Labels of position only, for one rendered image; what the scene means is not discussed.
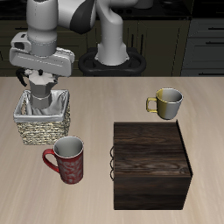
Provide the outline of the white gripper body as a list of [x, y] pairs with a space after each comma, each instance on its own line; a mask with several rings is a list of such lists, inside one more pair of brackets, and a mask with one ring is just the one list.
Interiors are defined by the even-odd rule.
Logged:
[[47, 57], [31, 55], [14, 47], [10, 49], [10, 63], [13, 66], [34, 70], [41, 69], [46, 73], [65, 77], [72, 74], [74, 59], [73, 52], [59, 47], [55, 54]]

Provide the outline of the silver moka pot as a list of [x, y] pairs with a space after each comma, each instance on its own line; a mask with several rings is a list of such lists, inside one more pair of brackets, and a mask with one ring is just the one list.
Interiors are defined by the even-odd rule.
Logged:
[[53, 102], [52, 88], [58, 83], [58, 77], [44, 72], [42, 69], [25, 69], [19, 68], [16, 71], [16, 76], [23, 86], [27, 86], [24, 81], [24, 76], [29, 79], [30, 95], [26, 100], [27, 115], [51, 115], [50, 106]]

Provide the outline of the woven basket with white liner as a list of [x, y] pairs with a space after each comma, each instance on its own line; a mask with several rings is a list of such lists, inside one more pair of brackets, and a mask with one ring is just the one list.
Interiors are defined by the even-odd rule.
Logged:
[[13, 113], [14, 122], [24, 144], [54, 144], [68, 134], [70, 104], [67, 90], [53, 90], [48, 108], [34, 108], [30, 103], [31, 91], [25, 90]]

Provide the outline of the red patterned mug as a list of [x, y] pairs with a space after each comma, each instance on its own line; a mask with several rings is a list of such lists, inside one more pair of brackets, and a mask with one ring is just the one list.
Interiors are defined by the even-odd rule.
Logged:
[[55, 142], [52, 149], [46, 149], [42, 158], [64, 183], [73, 185], [83, 178], [83, 151], [84, 143], [78, 137], [64, 136]]

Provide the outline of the yellow and white mug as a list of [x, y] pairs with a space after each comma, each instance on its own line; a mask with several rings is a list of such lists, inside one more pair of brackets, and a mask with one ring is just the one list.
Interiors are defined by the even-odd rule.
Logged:
[[[162, 119], [173, 119], [183, 101], [183, 95], [177, 89], [166, 87], [161, 88], [156, 92], [155, 97], [148, 97], [146, 100], [146, 110], [151, 113], [157, 113]], [[157, 104], [156, 109], [149, 107], [150, 102]]]

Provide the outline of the dark wooden cabinet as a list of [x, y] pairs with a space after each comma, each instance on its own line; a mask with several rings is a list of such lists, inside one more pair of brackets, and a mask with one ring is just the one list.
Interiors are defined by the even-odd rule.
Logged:
[[181, 210], [193, 178], [179, 123], [116, 122], [110, 150], [115, 210]]

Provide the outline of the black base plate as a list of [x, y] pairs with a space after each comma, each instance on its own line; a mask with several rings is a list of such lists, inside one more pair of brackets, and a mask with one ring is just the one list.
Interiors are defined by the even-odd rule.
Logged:
[[137, 77], [146, 68], [145, 58], [134, 47], [128, 47], [129, 60], [118, 66], [106, 66], [95, 59], [96, 47], [90, 47], [79, 59], [79, 69], [87, 77]]

